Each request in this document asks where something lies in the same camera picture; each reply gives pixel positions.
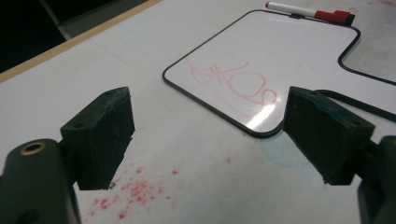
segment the screw hole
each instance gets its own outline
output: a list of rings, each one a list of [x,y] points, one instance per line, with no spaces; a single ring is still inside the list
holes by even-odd
[[[356,120],[352,120],[350,121],[352,124],[356,125],[356,126],[361,126],[361,123],[356,121]]]
[[[84,123],[77,123],[74,125],[75,128],[82,128],[84,127]]]
[[[41,150],[43,150],[45,147],[46,147],[46,144],[43,142],[32,143],[32,144],[24,147],[21,150],[21,155],[22,156],[30,156],[30,155],[36,154],[36,153],[40,152]]]

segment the wooden edge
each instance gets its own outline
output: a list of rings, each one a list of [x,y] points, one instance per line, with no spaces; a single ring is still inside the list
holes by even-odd
[[[156,5],[157,3],[160,3],[161,1],[162,0],[148,0],[147,2],[141,4],[137,7],[134,7],[131,10],[128,10],[111,20],[106,21],[106,22],[94,27],[91,30],[62,43],[61,45],[58,45],[53,49],[49,49],[49,50],[45,51],[44,53],[41,53],[24,63],[21,63],[13,68],[8,69],[6,72],[0,74],[0,83],[7,81],[8,79],[10,79],[12,77],[15,77],[16,75],[18,75],[28,69],[33,68],[33,67],[55,57],[56,55],[66,51],[68,49],[73,48],[75,45],[77,45],[77,44],[79,44],[79,43],[81,43],[95,35],[102,33],[106,29],[108,29],[122,21],[125,21],[125,20],[131,18],[132,16],[146,10],[149,7]]]

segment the dry erase marker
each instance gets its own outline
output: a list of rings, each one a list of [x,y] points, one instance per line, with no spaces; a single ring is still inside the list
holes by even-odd
[[[329,21],[333,23],[339,23],[350,26],[355,19],[355,15],[350,14],[347,11],[339,11],[336,10],[334,13],[319,11],[319,10],[312,10],[302,7],[291,7],[286,6],[278,3],[267,2],[265,7],[268,9],[287,12],[291,14],[297,14],[305,17],[311,17],[318,20]]]

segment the white table surface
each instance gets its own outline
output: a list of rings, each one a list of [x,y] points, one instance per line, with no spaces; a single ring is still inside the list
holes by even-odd
[[[394,0],[282,3],[353,11],[362,37],[345,64],[396,81]],[[128,86],[134,140],[114,189],[78,190],[85,223],[360,223],[357,177],[325,186],[286,134],[249,137],[163,83],[168,65],[264,4],[163,0],[1,83],[0,167],[24,142],[60,141],[62,125],[97,95]]]

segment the whiteboard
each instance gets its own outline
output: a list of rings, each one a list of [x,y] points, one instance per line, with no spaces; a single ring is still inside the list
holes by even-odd
[[[359,36],[352,27],[255,10],[170,65],[163,79],[250,135],[271,136],[281,128],[290,86],[372,105],[396,93],[393,85],[340,65]],[[361,86],[380,92],[367,94]]]

